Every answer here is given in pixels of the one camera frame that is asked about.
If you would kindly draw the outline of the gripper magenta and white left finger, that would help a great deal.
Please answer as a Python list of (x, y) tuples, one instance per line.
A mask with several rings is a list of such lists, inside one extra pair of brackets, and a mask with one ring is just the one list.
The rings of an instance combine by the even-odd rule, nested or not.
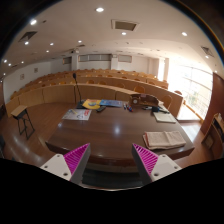
[(80, 184), (91, 153), (90, 144), (87, 143), (71, 150), (65, 155), (56, 154), (41, 166), (41, 169)]

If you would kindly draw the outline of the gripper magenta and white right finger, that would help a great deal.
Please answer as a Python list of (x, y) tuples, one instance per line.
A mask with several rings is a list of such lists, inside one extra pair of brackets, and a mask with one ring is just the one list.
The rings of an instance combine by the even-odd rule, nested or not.
[(132, 144), (132, 156), (143, 185), (181, 170), (181, 167), (166, 154), (157, 155), (137, 144)]

